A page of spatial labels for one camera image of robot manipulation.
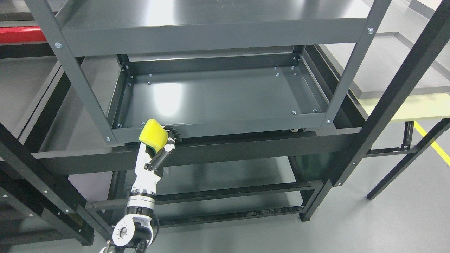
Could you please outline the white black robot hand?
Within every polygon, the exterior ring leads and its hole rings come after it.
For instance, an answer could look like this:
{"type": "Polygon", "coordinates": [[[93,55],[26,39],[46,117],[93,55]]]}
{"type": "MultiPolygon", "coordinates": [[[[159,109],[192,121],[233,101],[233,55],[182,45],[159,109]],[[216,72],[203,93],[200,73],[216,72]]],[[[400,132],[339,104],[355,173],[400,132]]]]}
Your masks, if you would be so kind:
{"type": "Polygon", "coordinates": [[[162,179],[160,171],[169,155],[175,150],[175,144],[182,141],[181,135],[171,125],[161,125],[168,132],[166,145],[158,152],[154,153],[151,148],[140,142],[135,164],[135,182],[130,192],[152,191],[156,193],[156,186],[162,179]]]}

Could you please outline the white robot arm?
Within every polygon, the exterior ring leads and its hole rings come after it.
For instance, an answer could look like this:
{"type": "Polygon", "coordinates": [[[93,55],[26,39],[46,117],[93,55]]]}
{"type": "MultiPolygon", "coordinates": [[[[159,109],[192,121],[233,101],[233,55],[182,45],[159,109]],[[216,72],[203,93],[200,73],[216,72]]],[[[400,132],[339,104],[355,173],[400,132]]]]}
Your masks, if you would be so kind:
{"type": "Polygon", "coordinates": [[[156,235],[151,225],[156,200],[155,192],[134,190],[128,197],[126,215],[119,220],[101,253],[123,253],[133,249],[145,253],[156,235]]]}

